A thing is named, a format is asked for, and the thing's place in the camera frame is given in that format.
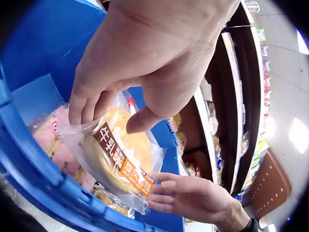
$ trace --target hand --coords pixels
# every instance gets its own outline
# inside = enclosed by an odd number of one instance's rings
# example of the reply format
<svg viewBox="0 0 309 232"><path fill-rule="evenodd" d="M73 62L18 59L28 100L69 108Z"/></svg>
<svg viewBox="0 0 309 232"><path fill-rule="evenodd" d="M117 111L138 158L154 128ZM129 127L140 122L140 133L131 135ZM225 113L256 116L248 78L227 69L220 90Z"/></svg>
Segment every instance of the hand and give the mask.
<svg viewBox="0 0 309 232"><path fill-rule="evenodd" d="M145 108L127 132L152 128L190 100L239 0L112 0L78 64L71 124L101 117L120 91L142 86Z"/></svg>
<svg viewBox="0 0 309 232"><path fill-rule="evenodd" d="M171 173L159 173L158 180L149 197L152 209L215 224L220 232L241 231L250 220L239 201L209 180Z"/></svg>

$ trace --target ceiling light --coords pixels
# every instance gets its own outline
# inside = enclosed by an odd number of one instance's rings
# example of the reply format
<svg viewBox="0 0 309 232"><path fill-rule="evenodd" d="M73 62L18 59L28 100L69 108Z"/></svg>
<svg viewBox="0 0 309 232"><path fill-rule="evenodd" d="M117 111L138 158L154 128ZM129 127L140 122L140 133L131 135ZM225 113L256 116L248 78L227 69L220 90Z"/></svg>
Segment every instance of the ceiling light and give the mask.
<svg viewBox="0 0 309 232"><path fill-rule="evenodd" d="M297 41L298 41L299 52L309 55L308 47L307 47L302 35L299 33L298 30L297 30Z"/></svg>
<svg viewBox="0 0 309 232"><path fill-rule="evenodd" d="M303 154L309 144L309 130L298 119L294 118L293 124L290 130L289 139L293 142L297 150Z"/></svg>
<svg viewBox="0 0 309 232"><path fill-rule="evenodd" d="M272 138L275 134L276 123L275 120L271 117L268 117L265 122L265 135L268 138Z"/></svg>
<svg viewBox="0 0 309 232"><path fill-rule="evenodd" d="M269 232L276 232L275 225L274 224L268 225L268 230L269 230Z"/></svg>

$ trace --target pegboard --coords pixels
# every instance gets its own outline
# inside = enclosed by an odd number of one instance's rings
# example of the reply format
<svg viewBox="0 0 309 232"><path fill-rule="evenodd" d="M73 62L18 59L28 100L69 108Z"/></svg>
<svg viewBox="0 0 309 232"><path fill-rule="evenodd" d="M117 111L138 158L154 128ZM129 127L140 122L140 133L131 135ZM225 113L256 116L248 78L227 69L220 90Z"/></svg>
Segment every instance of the pegboard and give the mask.
<svg viewBox="0 0 309 232"><path fill-rule="evenodd" d="M250 197L256 218L284 203L291 194L291 184L278 160L267 149L259 174L250 189Z"/></svg>

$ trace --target orange label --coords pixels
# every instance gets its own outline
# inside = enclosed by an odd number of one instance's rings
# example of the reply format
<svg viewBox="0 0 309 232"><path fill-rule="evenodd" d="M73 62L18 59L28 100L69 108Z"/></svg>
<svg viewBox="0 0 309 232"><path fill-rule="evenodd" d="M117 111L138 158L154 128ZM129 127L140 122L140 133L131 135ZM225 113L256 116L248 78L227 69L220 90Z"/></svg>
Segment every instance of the orange label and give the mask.
<svg viewBox="0 0 309 232"><path fill-rule="evenodd" d="M149 196L154 179L151 178L143 169L136 167L120 149L109 126L103 126L93 135L101 145L102 149L109 155L110 160L118 168L121 174L143 195Z"/></svg>

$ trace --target black wristband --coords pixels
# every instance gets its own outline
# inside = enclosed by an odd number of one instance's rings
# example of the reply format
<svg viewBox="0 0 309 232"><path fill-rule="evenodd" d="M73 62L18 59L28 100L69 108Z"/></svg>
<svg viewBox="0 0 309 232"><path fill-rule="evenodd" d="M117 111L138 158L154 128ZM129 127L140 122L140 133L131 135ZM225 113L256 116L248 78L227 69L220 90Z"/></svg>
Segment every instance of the black wristband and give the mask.
<svg viewBox="0 0 309 232"><path fill-rule="evenodd" d="M259 224L255 219L251 218L246 227L242 229L240 232L258 232L258 229Z"/></svg>

